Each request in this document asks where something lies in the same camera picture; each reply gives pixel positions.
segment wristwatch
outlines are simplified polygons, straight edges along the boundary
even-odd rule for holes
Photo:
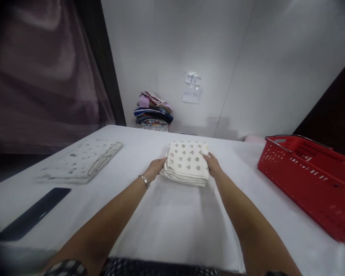
[[[150,186],[151,186],[151,184],[149,183],[149,181],[148,181],[148,179],[147,178],[145,178],[143,175],[139,175],[139,177],[141,177],[142,179],[143,179],[143,181],[146,183],[146,187],[147,187],[147,189],[149,189],[150,188]]]

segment white tablecloth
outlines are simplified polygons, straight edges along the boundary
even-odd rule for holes
[[[304,275],[345,275],[345,244],[329,237],[257,169],[263,145],[176,133],[106,126],[91,138],[124,147],[88,184],[38,184],[39,168],[78,142],[0,183],[0,231],[54,187],[72,191],[19,241],[6,248],[59,250],[109,200],[149,165],[171,141],[208,141],[222,169],[254,202],[288,248]],[[238,237],[211,178],[205,188],[158,176],[110,252],[144,260],[245,270]]]

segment handwritten note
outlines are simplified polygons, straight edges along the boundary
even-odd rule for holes
[[[199,103],[200,90],[197,86],[189,85],[183,91],[183,102],[189,102],[193,104]]]
[[[187,72],[185,82],[193,85],[200,85],[202,78],[196,72]]]

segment stack of clothes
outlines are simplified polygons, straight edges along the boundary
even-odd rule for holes
[[[71,152],[42,168],[36,177],[39,183],[88,183],[122,148],[120,142],[85,140]]]
[[[169,131],[169,125],[174,118],[173,109],[167,102],[153,93],[142,91],[138,106],[139,108],[134,110],[135,123],[142,124],[144,129]]]
[[[209,169],[203,154],[208,154],[207,142],[172,142],[160,174],[171,180],[204,187]]]

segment white towel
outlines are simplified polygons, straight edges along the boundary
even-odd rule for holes
[[[37,182],[88,183],[123,146],[107,140],[85,140],[75,150],[41,169]]]
[[[209,169],[203,154],[208,154],[207,142],[172,142],[160,174],[177,182],[205,186]]]

